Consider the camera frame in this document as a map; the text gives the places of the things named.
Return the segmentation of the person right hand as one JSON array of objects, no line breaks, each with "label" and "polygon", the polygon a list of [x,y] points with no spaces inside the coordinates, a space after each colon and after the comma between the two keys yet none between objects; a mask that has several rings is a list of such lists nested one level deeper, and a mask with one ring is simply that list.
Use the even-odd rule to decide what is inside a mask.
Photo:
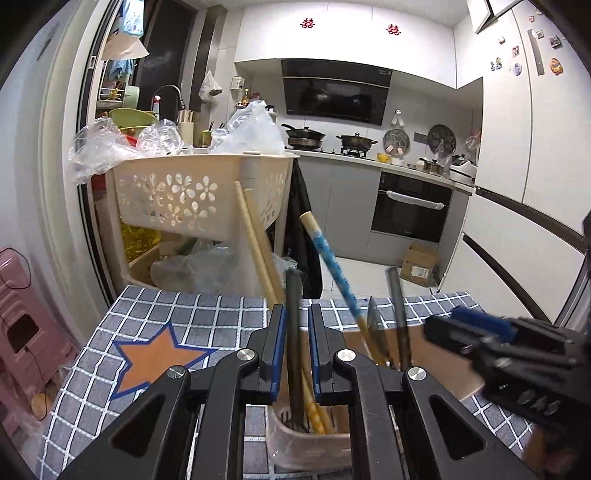
[{"label": "person right hand", "polygon": [[573,471],[580,447],[566,437],[535,426],[522,461],[539,479],[566,479]]}]

